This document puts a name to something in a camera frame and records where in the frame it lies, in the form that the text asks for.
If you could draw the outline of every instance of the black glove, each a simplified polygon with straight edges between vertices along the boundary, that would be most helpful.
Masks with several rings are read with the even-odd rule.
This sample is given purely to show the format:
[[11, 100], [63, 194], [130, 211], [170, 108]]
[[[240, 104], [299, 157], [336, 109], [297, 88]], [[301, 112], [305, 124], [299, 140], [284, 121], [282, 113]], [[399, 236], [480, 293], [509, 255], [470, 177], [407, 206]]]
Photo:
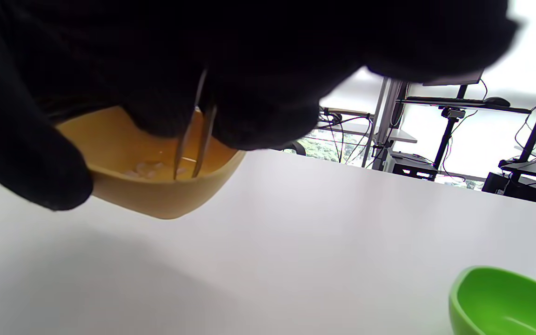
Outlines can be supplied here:
[[[393, 5], [397, 25], [370, 18], [357, 27], [266, 33], [245, 24], [221, 29], [240, 18], [215, 8], [0, 0], [0, 183], [53, 210], [78, 206], [92, 180], [54, 124], [121, 105], [145, 131], [177, 136], [204, 68], [201, 106], [213, 99], [218, 107], [213, 135], [254, 150], [306, 135], [319, 99], [363, 65], [415, 82], [463, 74], [497, 60], [516, 31], [506, 1], [385, 4]], [[213, 26], [183, 30], [194, 25], [191, 13]]]

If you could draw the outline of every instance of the window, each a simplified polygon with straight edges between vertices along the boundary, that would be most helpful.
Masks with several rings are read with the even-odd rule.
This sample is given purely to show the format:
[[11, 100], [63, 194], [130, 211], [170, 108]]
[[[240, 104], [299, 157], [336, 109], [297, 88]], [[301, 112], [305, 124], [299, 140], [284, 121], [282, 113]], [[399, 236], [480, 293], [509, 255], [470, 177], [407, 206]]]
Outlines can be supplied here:
[[[487, 97], [502, 97], [510, 101], [512, 106], [532, 108], [536, 105], [536, 1], [510, 2], [510, 15], [522, 23], [521, 31], [509, 53], [483, 72], [483, 80], [489, 88]], [[455, 97], [457, 92], [456, 86], [412, 85], [410, 95]], [[480, 99], [484, 93], [482, 84], [470, 85], [466, 98]], [[467, 114], [472, 112], [474, 110], [467, 110]], [[497, 165], [501, 159], [521, 154], [514, 136], [525, 118], [523, 114], [479, 110], [453, 134], [446, 169], [483, 178], [489, 172], [499, 172]], [[528, 124], [532, 127], [535, 121], [536, 112], [529, 118]], [[446, 122], [436, 107], [407, 105], [402, 129], [419, 142], [396, 143], [394, 150], [434, 159]], [[530, 130], [523, 127], [519, 132], [519, 142], [524, 145], [529, 134]]]
[[[342, 134], [340, 132], [314, 129], [307, 136], [299, 139], [298, 142], [306, 149], [308, 157], [338, 162], [342, 148]], [[361, 166], [367, 142], [366, 136], [362, 138], [360, 135], [344, 134], [342, 163]]]

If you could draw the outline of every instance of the keyboard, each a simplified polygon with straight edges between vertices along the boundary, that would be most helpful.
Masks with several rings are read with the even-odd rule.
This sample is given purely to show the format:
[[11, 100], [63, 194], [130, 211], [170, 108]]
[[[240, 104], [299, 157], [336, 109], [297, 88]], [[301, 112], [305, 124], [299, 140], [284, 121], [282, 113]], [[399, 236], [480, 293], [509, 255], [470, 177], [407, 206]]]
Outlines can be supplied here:
[[396, 100], [403, 104], [423, 104], [432, 106], [451, 106], [472, 109], [491, 109], [503, 110], [506, 112], [530, 114], [530, 110], [525, 108], [506, 107], [495, 104], [485, 103], [483, 100], [477, 99], [457, 99], [457, 98], [435, 98], [435, 97], [407, 97], [406, 99]]
[[485, 105], [485, 102], [483, 100], [477, 100], [477, 99], [457, 99], [457, 98], [432, 98], [432, 97], [408, 97], [405, 100], [410, 100], [414, 102], [435, 102], [435, 104], [438, 104], [439, 102], [448, 102], [449, 104], [461, 104], [461, 105], [468, 105], [468, 106], [483, 106]]

